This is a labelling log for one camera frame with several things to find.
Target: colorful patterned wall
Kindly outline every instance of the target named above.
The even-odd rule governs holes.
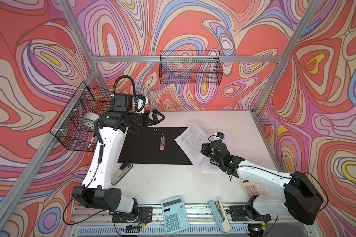
[[[95,55],[159,55],[160,50],[220,50],[221,55],[281,55],[307,1],[80,1],[74,11]],[[161,85],[159,63],[98,64],[109,88],[131,75],[147,107],[251,109],[274,65],[224,63],[221,85]],[[118,92],[130,90],[127,82]]]
[[[57,2],[0,0],[0,201],[90,73]],[[56,145],[2,236],[62,233],[54,213],[90,155]]]
[[[356,237],[356,1],[324,1],[258,116],[283,170],[327,192],[323,235]]]

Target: hanging wire basket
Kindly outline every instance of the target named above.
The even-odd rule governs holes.
[[[223,68],[217,50],[160,51],[159,81],[161,84],[219,85]]]
[[[108,89],[86,85],[57,132],[50,132],[67,150],[94,151],[98,141],[94,130],[95,122],[86,118],[85,114],[92,112],[100,116],[108,110],[111,100]]]

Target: calculator screen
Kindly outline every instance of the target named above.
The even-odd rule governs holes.
[[[173,205],[173,204],[176,204],[176,203],[180,203],[180,202],[182,202],[182,199],[177,199],[177,200],[174,200],[174,201],[166,202],[166,203],[164,203],[164,207],[167,207],[167,206],[170,206],[170,205]]]

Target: disassembled stapler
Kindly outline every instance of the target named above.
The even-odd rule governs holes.
[[[231,231],[231,225],[229,224],[227,214],[224,210],[222,201],[218,198],[218,201],[210,201],[209,207],[211,208],[212,214],[218,224],[220,230],[224,233],[228,233]]]

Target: calculator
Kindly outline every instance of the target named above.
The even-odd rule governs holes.
[[[189,227],[183,197],[174,197],[161,203],[167,234],[175,233]]]
[[[268,195],[266,187],[260,183],[248,179],[241,180],[241,183],[248,198],[251,198],[252,195],[259,195],[261,197],[266,197]]]

